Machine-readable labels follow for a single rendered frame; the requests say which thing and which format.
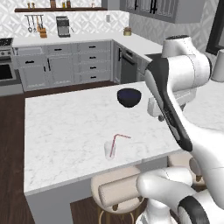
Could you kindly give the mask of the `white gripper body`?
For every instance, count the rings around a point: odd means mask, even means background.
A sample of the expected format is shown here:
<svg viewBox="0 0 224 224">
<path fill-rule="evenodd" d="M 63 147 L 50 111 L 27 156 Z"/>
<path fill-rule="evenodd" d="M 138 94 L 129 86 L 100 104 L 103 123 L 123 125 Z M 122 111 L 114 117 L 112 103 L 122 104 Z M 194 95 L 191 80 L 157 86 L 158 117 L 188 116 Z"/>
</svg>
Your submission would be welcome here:
<svg viewBox="0 0 224 224">
<path fill-rule="evenodd" d="M 147 111 L 153 117 L 159 117 L 162 115 L 162 112 L 161 112 L 156 100 L 153 97 L 150 97 L 148 100 Z"/>
</svg>

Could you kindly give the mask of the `red and white straw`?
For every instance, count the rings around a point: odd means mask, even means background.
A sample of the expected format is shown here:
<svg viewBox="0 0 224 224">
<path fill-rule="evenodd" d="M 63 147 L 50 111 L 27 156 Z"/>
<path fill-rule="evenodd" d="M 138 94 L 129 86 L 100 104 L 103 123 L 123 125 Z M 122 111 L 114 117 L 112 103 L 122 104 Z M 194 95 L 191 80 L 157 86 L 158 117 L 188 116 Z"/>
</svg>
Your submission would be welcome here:
<svg viewBox="0 0 224 224">
<path fill-rule="evenodd" d="M 125 135 L 122 135 L 122 134 L 115 134 L 114 138 L 113 138 L 113 141 L 112 141 L 110 154 L 109 154 L 110 157 L 112 157 L 112 154 L 113 154 L 113 151 L 114 151 L 114 148 L 115 148 L 115 144 L 116 144 L 116 139 L 118 137 L 131 138 L 131 136 L 125 136 Z"/>
</svg>

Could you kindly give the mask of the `clear glass cup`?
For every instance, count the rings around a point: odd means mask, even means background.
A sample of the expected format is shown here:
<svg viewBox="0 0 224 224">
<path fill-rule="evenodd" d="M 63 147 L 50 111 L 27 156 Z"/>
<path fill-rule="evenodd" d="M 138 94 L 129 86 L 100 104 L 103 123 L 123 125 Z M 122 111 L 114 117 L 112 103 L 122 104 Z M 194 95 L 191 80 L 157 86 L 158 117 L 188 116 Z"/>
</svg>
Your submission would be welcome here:
<svg viewBox="0 0 224 224">
<path fill-rule="evenodd" d="M 105 158 L 107 160 L 113 159 L 115 157 L 115 152 L 116 152 L 116 145 L 112 141 L 107 141 L 104 144 Z"/>
</svg>

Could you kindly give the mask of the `dark blue bowl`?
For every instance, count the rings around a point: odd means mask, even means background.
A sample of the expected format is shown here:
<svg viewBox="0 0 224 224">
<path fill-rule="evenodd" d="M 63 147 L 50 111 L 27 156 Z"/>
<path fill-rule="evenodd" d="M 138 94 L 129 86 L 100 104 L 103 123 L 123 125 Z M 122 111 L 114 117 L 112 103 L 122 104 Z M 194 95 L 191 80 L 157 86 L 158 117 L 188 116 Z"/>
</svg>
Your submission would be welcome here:
<svg viewBox="0 0 224 224">
<path fill-rule="evenodd" d="M 133 108 L 141 101 L 142 94 L 134 88 L 123 88 L 117 92 L 117 100 L 125 108 Z"/>
</svg>

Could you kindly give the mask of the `beige round stool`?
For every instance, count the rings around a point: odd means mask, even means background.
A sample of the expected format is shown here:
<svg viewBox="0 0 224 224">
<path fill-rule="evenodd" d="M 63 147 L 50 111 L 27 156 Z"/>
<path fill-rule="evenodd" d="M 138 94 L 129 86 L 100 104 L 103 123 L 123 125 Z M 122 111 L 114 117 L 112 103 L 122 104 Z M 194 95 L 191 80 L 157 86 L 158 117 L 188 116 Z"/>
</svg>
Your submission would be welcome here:
<svg viewBox="0 0 224 224">
<path fill-rule="evenodd" d="M 200 166 L 193 156 L 187 152 L 172 154 L 168 157 L 169 166 L 184 166 L 192 174 L 192 186 L 195 188 L 205 188 L 206 184 L 201 175 Z"/>
<path fill-rule="evenodd" d="M 125 214 L 131 218 L 130 224 L 136 224 L 144 198 L 137 194 L 134 183 L 140 170 L 135 166 L 110 171 L 91 179 L 91 193 L 97 204 L 97 224 L 102 224 L 102 216 L 106 216 L 106 224 L 112 224 L 110 215 Z"/>
</svg>

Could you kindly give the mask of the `black dishwasher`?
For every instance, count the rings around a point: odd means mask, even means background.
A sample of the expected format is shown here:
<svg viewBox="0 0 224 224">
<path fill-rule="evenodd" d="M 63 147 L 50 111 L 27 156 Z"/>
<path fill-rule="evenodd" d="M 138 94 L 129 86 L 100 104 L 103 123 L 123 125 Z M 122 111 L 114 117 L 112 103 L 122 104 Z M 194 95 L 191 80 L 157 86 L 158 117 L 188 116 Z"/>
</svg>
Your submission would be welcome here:
<svg viewBox="0 0 224 224">
<path fill-rule="evenodd" d="M 121 83 L 137 81 L 137 56 L 129 50 L 122 51 Z"/>
</svg>

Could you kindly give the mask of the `grey corner cupboard run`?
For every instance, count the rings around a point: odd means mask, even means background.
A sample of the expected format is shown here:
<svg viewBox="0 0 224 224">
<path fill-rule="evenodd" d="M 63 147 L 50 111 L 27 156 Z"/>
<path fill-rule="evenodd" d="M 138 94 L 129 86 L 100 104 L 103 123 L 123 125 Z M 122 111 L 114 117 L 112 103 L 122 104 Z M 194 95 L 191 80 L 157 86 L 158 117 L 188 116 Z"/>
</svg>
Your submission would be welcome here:
<svg viewBox="0 0 224 224">
<path fill-rule="evenodd" d="M 123 50 L 129 50 L 117 42 L 113 42 L 113 81 L 118 84 L 121 83 L 121 68 L 122 68 L 122 53 Z M 136 82 L 144 81 L 144 70 L 149 61 L 135 54 L 137 58 Z"/>
</svg>

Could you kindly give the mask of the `white cylinder canister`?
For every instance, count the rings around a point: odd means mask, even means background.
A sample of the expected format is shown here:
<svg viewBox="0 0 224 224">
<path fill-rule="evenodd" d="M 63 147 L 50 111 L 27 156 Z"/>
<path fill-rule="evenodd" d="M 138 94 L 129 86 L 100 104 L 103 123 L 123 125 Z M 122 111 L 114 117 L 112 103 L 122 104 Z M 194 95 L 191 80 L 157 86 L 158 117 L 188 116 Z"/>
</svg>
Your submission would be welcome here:
<svg viewBox="0 0 224 224">
<path fill-rule="evenodd" d="M 216 82 L 224 82 L 224 49 L 218 51 L 211 80 Z"/>
</svg>

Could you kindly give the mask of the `grey base cupboard run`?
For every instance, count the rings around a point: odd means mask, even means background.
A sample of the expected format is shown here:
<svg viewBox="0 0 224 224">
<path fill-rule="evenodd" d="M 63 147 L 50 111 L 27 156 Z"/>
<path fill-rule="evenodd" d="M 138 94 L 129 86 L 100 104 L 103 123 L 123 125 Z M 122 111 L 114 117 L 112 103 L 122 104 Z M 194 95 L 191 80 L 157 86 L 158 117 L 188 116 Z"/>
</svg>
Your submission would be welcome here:
<svg viewBox="0 0 224 224">
<path fill-rule="evenodd" d="M 24 91 L 110 79 L 109 41 L 13 48 Z"/>
</svg>

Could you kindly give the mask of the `grey coffee machine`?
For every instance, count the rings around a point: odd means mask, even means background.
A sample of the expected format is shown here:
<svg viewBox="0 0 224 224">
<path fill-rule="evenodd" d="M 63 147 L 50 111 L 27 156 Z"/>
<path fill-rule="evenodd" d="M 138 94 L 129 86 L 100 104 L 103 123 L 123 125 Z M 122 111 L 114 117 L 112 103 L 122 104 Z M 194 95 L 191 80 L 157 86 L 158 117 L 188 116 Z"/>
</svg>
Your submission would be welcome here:
<svg viewBox="0 0 224 224">
<path fill-rule="evenodd" d="M 57 23 L 57 30 L 58 30 L 58 36 L 60 38 L 69 38 L 70 37 L 70 31 L 69 31 L 69 19 L 68 17 L 62 16 L 62 17 L 56 17 L 56 23 Z"/>
</svg>

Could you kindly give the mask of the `grey kitchen island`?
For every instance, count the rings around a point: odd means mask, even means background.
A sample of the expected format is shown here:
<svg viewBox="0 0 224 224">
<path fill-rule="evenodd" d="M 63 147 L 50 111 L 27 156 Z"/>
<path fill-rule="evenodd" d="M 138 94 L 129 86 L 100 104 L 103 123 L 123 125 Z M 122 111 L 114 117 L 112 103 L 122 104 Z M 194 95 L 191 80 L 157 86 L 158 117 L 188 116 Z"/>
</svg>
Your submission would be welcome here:
<svg viewBox="0 0 224 224">
<path fill-rule="evenodd" d="M 127 161 L 104 156 L 90 160 L 73 159 L 69 164 L 34 163 L 24 167 L 24 196 L 35 224 L 78 224 L 72 218 L 70 204 L 92 195 L 91 178 L 104 173 L 128 177 L 167 166 L 167 157 Z"/>
</svg>

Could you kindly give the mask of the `steel stove with oven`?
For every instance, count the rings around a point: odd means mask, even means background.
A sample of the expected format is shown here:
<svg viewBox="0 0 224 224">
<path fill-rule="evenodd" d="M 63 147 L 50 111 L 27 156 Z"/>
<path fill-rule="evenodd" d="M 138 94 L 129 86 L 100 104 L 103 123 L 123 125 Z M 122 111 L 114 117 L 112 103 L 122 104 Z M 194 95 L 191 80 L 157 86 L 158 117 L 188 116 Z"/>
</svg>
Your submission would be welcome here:
<svg viewBox="0 0 224 224">
<path fill-rule="evenodd" d="M 12 62 L 13 38 L 0 38 L 0 97 L 24 92 L 19 72 Z"/>
</svg>

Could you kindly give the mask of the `grey wall cupboards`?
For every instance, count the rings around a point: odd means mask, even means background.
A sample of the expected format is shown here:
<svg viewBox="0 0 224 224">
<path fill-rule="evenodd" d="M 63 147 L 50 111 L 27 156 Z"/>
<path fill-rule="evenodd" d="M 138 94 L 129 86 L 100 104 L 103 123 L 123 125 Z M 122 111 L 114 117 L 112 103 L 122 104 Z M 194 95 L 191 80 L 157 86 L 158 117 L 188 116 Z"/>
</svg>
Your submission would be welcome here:
<svg viewBox="0 0 224 224">
<path fill-rule="evenodd" d="M 126 11 L 173 24 L 198 23 L 206 0 L 101 0 L 109 11 Z"/>
</svg>

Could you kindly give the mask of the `black window frame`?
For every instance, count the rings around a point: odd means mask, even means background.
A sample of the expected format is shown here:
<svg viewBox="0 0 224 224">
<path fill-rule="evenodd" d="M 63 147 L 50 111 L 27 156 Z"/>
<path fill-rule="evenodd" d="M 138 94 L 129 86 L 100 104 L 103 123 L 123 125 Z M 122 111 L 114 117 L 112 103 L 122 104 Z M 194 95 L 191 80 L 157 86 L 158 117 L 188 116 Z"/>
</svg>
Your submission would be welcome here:
<svg viewBox="0 0 224 224">
<path fill-rule="evenodd" d="M 224 0 L 218 3 L 206 52 L 216 55 L 221 49 L 224 49 Z"/>
</svg>

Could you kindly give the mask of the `dark wooden wall shelf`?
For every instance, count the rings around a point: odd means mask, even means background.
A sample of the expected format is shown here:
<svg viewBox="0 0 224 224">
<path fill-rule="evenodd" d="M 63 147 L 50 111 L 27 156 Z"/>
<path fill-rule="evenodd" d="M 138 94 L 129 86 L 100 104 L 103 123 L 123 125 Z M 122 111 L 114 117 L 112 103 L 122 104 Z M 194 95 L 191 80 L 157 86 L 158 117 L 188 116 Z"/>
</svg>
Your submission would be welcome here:
<svg viewBox="0 0 224 224">
<path fill-rule="evenodd" d="M 103 7 L 75 7 L 75 8 L 16 8 L 15 12 L 50 12 L 50 11 L 107 11 Z"/>
</svg>

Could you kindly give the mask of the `rail with hanging tools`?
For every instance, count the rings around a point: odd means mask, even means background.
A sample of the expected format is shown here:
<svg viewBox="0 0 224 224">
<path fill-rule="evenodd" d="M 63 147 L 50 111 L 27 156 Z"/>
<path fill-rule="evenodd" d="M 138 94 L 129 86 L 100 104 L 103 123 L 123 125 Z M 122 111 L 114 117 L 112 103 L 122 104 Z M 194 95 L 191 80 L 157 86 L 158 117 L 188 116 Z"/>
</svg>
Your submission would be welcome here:
<svg viewBox="0 0 224 224">
<path fill-rule="evenodd" d="M 38 14 L 25 15 L 28 32 L 40 32 L 44 28 L 43 16 Z"/>
</svg>

